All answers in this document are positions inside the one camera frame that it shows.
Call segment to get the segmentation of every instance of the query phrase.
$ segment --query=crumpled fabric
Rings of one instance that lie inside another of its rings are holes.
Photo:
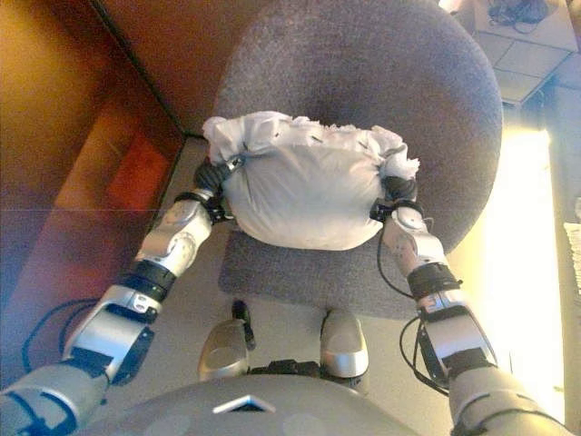
[[[418,159],[387,129],[326,126],[305,116],[257,112],[203,125],[210,160],[244,165],[222,184],[237,224],[259,241],[289,248],[348,250],[372,238],[369,218],[381,179],[415,177]]]

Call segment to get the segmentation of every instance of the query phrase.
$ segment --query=pillow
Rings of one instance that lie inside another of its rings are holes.
[[[259,241],[289,248],[348,250],[372,238],[369,218],[384,196],[381,179],[415,177],[402,138],[379,126],[325,126],[309,118],[258,112],[203,125],[210,160],[244,165],[224,182],[238,225]]]

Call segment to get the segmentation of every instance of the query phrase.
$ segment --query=black joint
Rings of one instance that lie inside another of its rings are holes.
[[[115,375],[112,384],[123,386],[133,380],[143,364],[143,360],[152,345],[155,333],[149,327],[145,327],[139,337],[133,343],[131,349],[123,359],[119,371]]]
[[[393,202],[389,202],[383,198],[378,198],[371,206],[369,211],[369,218],[380,223],[384,223],[388,219],[390,213],[395,210]]]
[[[459,289],[458,280],[444,263],[420,266],[409,274],[408,283],[416,302],[432,293]]]
[[[71,359],[67,359],[61,364],[86,372],[92,379],[104,375],[105,369],[113,360],[111,356],[78,347],[73,348],[71,355],[73,356]]]
[[[383,180],[386,199],[413,200],[418,196],[418,185],[415,179],[406,180],[401,177],[388,176]]]
[[[388,216],[390,216],[391,213],[399,207],[409,207],[418,211],[421,216],[424,216],[424,210],[422,207],[412,200],[398,199],[394,202],[391,200],[378,198],[371,206],[369,218],[375,221],[379,221],[380,223],[384,223],[385,220],[388,219]]]
[[[117,284],[135,289],[157,302],[162,302],[175,279],[175,275],[167,268],[150,261],[139,261],[131,265]]]
[[[480,348],[471,348],[462,352],[455,352],[451,356],[442,359],[442,361],[449,368],[448,376],[451,379],[457,378],[462,372],[468,370],[495,366],[487,360],[484,352]]]
[[[206,157],[203,163],[196,168],[193,175],[193,185],[196,189],[210,191],[216,195],[222,189],[222,182],[230,175],[227,165],[214,166],[210,159]]]

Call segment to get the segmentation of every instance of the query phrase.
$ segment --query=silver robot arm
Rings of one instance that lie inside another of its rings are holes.
[[[63,359],[1,392],[2,436],[69,434],[87,423],[111,384],[135,376],[153,340],[149,324],[173,282],[192,264],[212,225],[227,218],[218,201],[221,183],[241,163],[199,167],[193,192],[178,196],[147,234],[129,271],[75,329]]]
[[[497,367],[460,282],[448,268],[442,244],[428,232],[415,202],[414,183],[405,183],[388,180],[388,200],[379,199],[371,217],[384,222],[383,242],[416,301],[419,345],[429,376],[449,391],[451,434],[571,435],[511,374]]]

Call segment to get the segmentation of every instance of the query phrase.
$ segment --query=black cord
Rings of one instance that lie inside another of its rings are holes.
[[[50,311],[48,311],[41,318],[41,320],[36,324],[36,326],[30,332],[30,334],[28,335],[28,337],[26,338],[25,342],[22,345],[22,350],[21,350],[21,353],[22,353],[22,364],[25,367],[26,373],[32,371],[32,366],[30,364],[30,357],[28,356],[28,353],[29,353],[29,350],[30,350],[30,344],[33,341],[33,339],[36,337],[36,335],[38,334],[38,332],[40,331],[40,329],[43,327],[43,325],[45,325],[46,322],[55,313],[60,312],[62,309],[66,309],[67,307],[75,306],[77,304],[84,304],[84,303],[95,304],[98,301],[99,301],[98,298],[84,298],[84,299],[80,299],[80,300],[71,300],[69,302],[64,302],[62,304],[59,304],[58,306],[56,306],[53,309],[51,309]]]
[[[403,337],[404,334],[406,333],[406,330],[408,329],[408,327],[414,323],[415,321],[417,321],[419,319],[419,316],[416,316],[414,318],[412,318],[411,320],[408,321],[408,323],[406,323],[406,325],[403,326],[403,329],[401,329],[401,333],[399,334],[399,352],[401,352],[401,357],[403,357],[403,360],[406,362],[406,364],[409,366],[409,368],[414,372],[414,375],[416,376],[416,378],[424,383],[425,385],[427,385],[428,387],[432,388],[434,391],[441,393],[442,395],[445,395],[448,397],[448,392],[444,389],[442,389],[440,386],[438,386],[434,381],[432,381],[429,377],[427,377],[426,375],[422,374],[416,364],[417,364],[417,358],[418,358],[418,347],[419,347],[419,332],[422,326],[422,321],[419,322],[418,325],[418,331],[416,332],[416,341],[414,344],[414,354],[413,354],[413,361],[410,362],[408,356],[406,355],[406,352],[403,349]]]
[[[71,315],[64,322],[63,328],[58,334],[58,351],[61,354],[63,354],[64,346],[66,345],[66,330],[69,328],[69,325],[71,325],[71,322],[73,322],[74,318],[76,318],[79,313],[86,311],[87,309],[90,309],[92,307],[94,307],[94,304],[86,304],[85,306],[79,307],[76,311],[71,313]]]
[[[378,255],[377,255],[377,261],[378,261],[378,269],[379,269],[379,274],[381,275],[381,278],[385,281],[385,283],[388,284],[388,286],[393,289],[395,292],[400,293],[401,295],[403,295],[404,297],[408,297],[410,299],[414,299],[413,296],[411,296],[408,293],[403,292],[400,288],[396,287],[392,282],[389,281],[388,277],[385,275],[385,273],[383,272],[383,267],[381,266],[381,245],[383,245],[382,241],[383,241],[383,233],[385,233],[385,225],[383,226],[383,228],[381,229],[381,235],[379,236],[379,242],[378,242]]]

